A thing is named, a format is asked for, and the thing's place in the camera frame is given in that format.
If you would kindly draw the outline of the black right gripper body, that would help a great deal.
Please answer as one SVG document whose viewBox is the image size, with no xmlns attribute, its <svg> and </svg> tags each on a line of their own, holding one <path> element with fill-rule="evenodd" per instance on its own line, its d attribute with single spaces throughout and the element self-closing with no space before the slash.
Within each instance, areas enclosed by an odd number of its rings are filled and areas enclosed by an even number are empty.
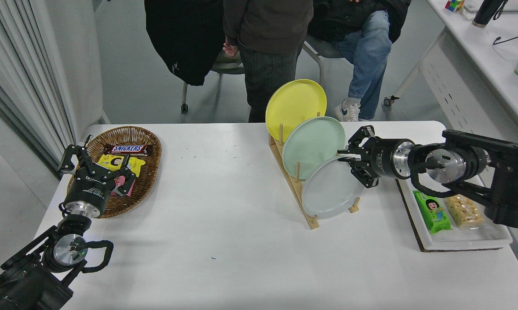
<svg viewBox="0 0 518 310">
<path fill-rule="evenodd" d="M 370 162 L 375 174 L 380 177 L 397 178 L 393 157 L 397 139 L 369 139 Z"/>
</svg>

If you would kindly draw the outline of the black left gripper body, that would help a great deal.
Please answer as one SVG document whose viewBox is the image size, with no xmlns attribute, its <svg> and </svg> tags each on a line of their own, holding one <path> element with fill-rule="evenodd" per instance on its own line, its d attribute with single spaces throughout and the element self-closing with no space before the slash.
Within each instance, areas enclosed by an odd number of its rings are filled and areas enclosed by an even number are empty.
<svg viewBox="0 0 518 310">
<path fill-rule="evenodd" d="M 115 182 L 109 170 L 77 170 L 63 202 L 66 211 L 105 211 Z"/>
</svg>

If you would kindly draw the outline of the standing person's hand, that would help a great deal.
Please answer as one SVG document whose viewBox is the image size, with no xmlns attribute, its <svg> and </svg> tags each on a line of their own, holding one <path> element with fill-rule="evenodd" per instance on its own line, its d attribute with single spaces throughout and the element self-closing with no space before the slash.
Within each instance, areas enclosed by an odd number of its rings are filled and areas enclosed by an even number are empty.
<svg viewBox="0 0 518 310">
<path fill-rule="evenodd" d="M 229 42 L 229 38 L 225 37 L 225 42 L 223 44 L 223 51 L 224 53 L 231 58 L 236 57 L 237 53 L 239 52 L 239 48 L 237 46 L 233 46 Z"/>
</svg>

